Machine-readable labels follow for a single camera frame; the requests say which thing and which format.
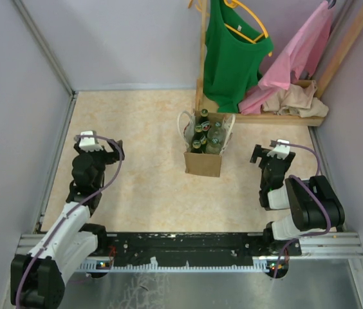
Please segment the clear Chang soda bottle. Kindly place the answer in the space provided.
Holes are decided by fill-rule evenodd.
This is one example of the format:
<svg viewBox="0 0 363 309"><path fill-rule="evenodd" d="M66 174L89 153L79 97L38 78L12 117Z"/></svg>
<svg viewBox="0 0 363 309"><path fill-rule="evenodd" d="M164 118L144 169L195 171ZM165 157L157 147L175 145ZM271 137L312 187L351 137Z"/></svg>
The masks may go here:
<svg viewBox="0 0 363 309"><path fill-rule="evenodd" d="M215 122L209 129L209 135L223 135L225 132L221 122Z"/></svg>
<svg viewBox="0 0 363 309"><path fill-rule="evenodd" d="M225 133L217 132L212 136L208 136L207 146L205 152L211 155L218 155L221 152L221 149L224 145L225 141Z"/></svg>

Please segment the green Perrier bottle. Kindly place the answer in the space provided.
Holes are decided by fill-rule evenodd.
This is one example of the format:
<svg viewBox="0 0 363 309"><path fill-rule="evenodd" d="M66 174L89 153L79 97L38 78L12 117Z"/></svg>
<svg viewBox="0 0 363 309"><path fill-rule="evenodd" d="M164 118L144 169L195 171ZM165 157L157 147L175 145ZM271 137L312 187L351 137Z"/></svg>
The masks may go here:
<svg viewBox="0 0 363 309"><path fill-rule="evenodd" d="M200 111L199 124L201 125L202 131L207 135L211 127L211 123L209 120L209 112L207 109L202 109Z"/></svg>
<svg viewBox="0 0 363 309"><path fill-rule="evenodd" d="M203 154L203 146L200 140L194 140L192 142L191 153Z"/></svg>
<svg viewBox="0 0 363 309"><path fill-rule="evenodd" d="M195 140L199 141L201 146L205 146L207 143L207 137L203 131L203 127L201 124L195 125L194 136L192 138L192 142L194 142Z"/></svg>

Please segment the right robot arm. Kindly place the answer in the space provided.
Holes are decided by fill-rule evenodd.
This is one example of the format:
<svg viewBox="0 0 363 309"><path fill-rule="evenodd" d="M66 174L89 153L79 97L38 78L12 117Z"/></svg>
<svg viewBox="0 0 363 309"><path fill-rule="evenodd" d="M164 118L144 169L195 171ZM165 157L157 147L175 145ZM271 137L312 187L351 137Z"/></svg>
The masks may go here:
<svg viewBox="0 0 363 309"><path fill-rule="evenodd" d="M308 147L276 140L269 149L255 145L250 157L252 164L260 160L261 207L267 211L290 211L280 220L268 223L263 231L263 247L272 255L289 252L290 244L301 237L321 236L345 223L344 208L327 177L321 174L320 160L316 173L307 180L286 175L295 158L292 147L316 154Z"/></svg>

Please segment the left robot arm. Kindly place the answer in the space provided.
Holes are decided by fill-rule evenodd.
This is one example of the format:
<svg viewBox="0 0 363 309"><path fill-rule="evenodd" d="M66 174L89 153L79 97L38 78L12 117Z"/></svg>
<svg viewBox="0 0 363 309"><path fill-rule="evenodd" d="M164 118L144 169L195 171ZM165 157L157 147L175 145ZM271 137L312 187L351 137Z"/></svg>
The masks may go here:
<svg viewBox="0 0 363 309"><path fill-rule="evenodd" d="M71 276L92 253L108 251L106 228L89 223L102 191L108 165L122 165L123 142L85 131L75 137L72 181L66 203L56 222L26 254L16 254L10 266L10 301L16 308L58 308Z"/></svg>

